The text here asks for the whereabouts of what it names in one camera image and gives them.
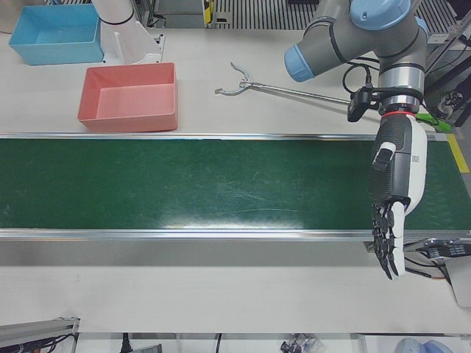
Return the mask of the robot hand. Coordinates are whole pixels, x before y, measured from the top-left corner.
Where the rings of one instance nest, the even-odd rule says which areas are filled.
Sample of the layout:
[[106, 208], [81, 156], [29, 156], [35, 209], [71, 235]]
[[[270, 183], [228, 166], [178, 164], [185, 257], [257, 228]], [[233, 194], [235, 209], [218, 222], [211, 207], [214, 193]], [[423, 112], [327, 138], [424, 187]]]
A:
[[381, 117], [372, 149], [369, 198], [373, 249], [389, 279], [406, 273], [405, 219], [425, 190], [428, 139], [416, 116], [390, 112]]

